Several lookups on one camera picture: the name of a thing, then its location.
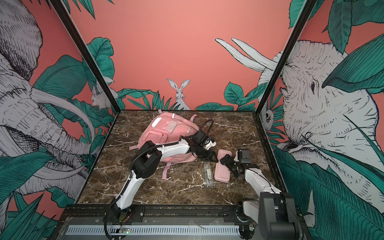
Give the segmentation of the pink pencil case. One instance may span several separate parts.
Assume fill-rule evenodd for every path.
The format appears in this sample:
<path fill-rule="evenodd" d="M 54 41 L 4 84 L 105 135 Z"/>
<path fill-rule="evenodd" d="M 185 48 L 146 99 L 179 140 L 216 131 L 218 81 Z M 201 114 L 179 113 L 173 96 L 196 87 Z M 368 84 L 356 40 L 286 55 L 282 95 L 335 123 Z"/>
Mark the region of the pink pencil case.
<path fill-rule="evenodd" d="M 230 170 L 221 163 L 221 159 L 224 158 L 226 155 L 229 155 L 232 157 L 232 152 L 227 151 L 227 150 L 222 150 L 220 149 L 218 151 L 218 162 L 216 163 L 216 168 L 215 168 L 215 173 L 214 173 L 214 178 L 218 182 L 223 182 L 223 183 L 228 183 L 230 180 Z"/>

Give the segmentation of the pink student backpack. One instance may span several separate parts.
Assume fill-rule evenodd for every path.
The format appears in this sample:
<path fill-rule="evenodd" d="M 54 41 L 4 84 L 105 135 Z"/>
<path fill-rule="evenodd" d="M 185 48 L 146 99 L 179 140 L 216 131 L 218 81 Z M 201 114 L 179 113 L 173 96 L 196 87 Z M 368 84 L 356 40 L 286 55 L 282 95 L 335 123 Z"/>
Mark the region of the pink student backpack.
<path fill-rule="evenodd" d="M 170 112 L 159 111 L 159 115 L 155 117 L 146 130 L 141 135 L 138 144 L 130 147 L 130 150 L 139 149 L 148 141 L 154 144 L 165 144 L 178 141 L 181 136 L 193 136 L 197 131 L 202 130 L 194 122 L 196 115 L 193 115 L 189 120 Z M 163 159 L 161 162 L 166 163 L 163 170 L 162 179 L 167 178 L 167 172 L 172 164 L 188 163 L 194 161 L 192 153 L 175 155 Z"/>

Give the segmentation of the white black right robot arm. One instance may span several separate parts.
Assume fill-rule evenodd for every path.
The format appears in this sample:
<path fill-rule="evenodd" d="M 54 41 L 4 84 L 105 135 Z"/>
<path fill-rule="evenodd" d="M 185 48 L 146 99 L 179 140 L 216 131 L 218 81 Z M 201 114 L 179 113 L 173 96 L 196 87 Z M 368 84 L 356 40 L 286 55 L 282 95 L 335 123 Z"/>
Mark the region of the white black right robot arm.
<path fill-rule="evenodd" d="M 235 177 L 243 178 L 258 195 L 256 203 L 243 203 L 243 212 L 256 221 L 263 239 L 303 239 L 304 231 L 291 194 L 275 187 L 256 164 L 236 162 L 230 155 L 225 155 L 219 163 Z"/>

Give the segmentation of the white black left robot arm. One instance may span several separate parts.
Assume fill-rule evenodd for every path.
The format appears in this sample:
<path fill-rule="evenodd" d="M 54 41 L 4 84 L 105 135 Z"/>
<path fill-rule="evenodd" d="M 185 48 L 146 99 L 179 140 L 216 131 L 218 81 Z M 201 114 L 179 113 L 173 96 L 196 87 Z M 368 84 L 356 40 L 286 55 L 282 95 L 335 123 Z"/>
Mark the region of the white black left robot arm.
<path fill-rule="evenodd" d="M 212 147 L 216 146 L 216 144 L 216 141 L 210 138 L 198 142 L 193 136 L 181 136 L 176 142 L 158 145 L 151 141 L 146 142 L 139 149 L 129 167 L 129 177 L 124 187 L 108 206 L 105 213 L 105 222 L 109 220 L 109 214 L 113 214 L 114 219 L 118 220 L 122 212 L 131 207 L 140 186 L 144 180 L 155 173 L 163 159 L 193 153 L 197 158 L 217 162 L 216 154 L 212 150 Z"/>

